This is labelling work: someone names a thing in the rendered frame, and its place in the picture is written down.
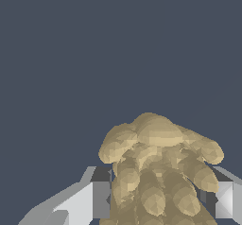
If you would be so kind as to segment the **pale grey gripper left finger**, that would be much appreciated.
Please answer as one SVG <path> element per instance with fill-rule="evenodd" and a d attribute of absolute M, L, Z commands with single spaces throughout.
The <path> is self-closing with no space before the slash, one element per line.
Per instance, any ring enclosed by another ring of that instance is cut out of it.
<path fill-rule="evenodd" d="M 32 208 L 18 225 L 90 225 L 109 218 L 112 169 L 88 166 L 79 182 Z"/>

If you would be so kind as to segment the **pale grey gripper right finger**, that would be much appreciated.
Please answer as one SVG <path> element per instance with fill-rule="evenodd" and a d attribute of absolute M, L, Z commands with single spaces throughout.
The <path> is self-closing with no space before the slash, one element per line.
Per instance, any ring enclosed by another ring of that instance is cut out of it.
<path fill-rule="evenodd" d="M 218 219 L 232 219 L 242 225 L 242 179 L 220 166 L 211 166 L 218 180 L 216 193 L 198 190 L 198 198 Z"/>

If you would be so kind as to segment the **tan lumpy plush toy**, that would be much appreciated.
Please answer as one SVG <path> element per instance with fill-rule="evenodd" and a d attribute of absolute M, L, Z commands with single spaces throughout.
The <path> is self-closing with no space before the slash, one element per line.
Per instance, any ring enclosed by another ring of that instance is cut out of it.
<path fill-rule="evenodd" d="M 217 225 L 198 199 L 218 191 L 219 144 L 152 112 L 113 127 L 98 152 L 111 164 L 111 213 L 99 225 Z"/>

